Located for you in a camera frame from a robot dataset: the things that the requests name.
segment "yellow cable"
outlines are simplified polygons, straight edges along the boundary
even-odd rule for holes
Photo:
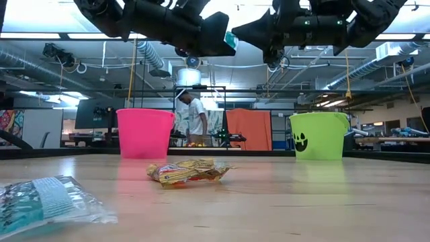
[[[134,39],[132,68],[130,69],[130,84],[128,85],[127,108],[130,106],[130,97],[132,95],[133,73],[134,73],[134,66],[136,64],[136,61],[135,61],[135,59],[136,59],[136,48],[137,48],[137,38]]]
[[[347,99],[352,99],[351,84],[349,82],[349,61],[348,61],[348,50],[347,49],[345,49],[345,60],[347,61],[347,84],[348,84],[347,93],[345,94],[345,96],[347,97]]]
[[[403,65],[402,65],[402,70],[403,70],[403,73],[406,73],[406,71],[404,70],[404,66],[403,66]],[[417,102],[415,101],[415,97],[414,97],[414,95],[413,95],[413,93],[412,93],[412,90],[411,90],[411,87],[410,87],[410,85],[409,85],[408,76],[406,76],[406,77],[404,77],[404,78],[406,79],[406,84],[408,85],[408,89],[409,89],[409,93],[411,94],[411,98],[412,98],[412,100],[414,101],[414,104],[415,104],[415,106],[417,107],[417,109],[418,109],[418,111],[419,111],[419,116],[421,117],[421,121],[423,121],[424,128],[425,128],[425,130],[427,131],[427,133],[430,133],[430,132],[429,132],[429,129],[427,128],[427,125],[426,125],[426,124],[425,124],[425,122],[424,122],[423,113],[422,113],[422,111],[421,111],[421,108],[418,106]]]

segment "snack wrapper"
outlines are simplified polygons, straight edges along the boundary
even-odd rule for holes
[[[201,179],[219,180],[232,166],[215,164],[213,159],[180,161],[164,165],[149,165],[146,174],[162,186],[182,184]]]

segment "computer screen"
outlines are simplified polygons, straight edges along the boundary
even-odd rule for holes
[[[106,110],[113,108],[115,111],[124,108],[124,99],[87,99],[81,100],[76,113],[75,129],[108,128],[109,115],[95,110]],[[113,112],[114,121],[112,128],[118,127],[116,112]]]

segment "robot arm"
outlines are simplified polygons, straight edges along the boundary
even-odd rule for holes
[[[128,40],[130,32],[176,47],[181,56],[233,56],[225,41],[228,16],[218,12],[203,20],[199,14],[209,0],[178,0],[173,9],[164,0],[74,0],[81,13],[109,37]],[[233,34],[263,51],[263,61],[279,65],[285,46],[333,45],[338,55],[348,46],[364,47],[394,21],[406,0],[273,0],[260,19],[233,28]],[[355,11],[351,23],[347,18]]]
[[[311,10],[299,0],[273,0],[275,14],[233,28],[237,38],[263,51],[263,61],[279,65],[285,46],[333,45],[338,55],[348,46],[362,48],[394,21],[406,0],[310,0]],[[357,12],[351,23],[347,18]]]
[[[109,37],[128,40],[130,32],[176,47],[180,55],[234,56],[224,42],[228,16],[218,12],[203,20],[200,12],[209,0],[179,0],[173,9],[164,0],[74,0],[81,13]]]

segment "person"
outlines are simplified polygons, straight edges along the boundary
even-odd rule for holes
[[[179,101],[188,105],[189,139],[188,143],[204,144],[208,133],[208,119],[202,102],[190,95],[186,90],[177,92]]]

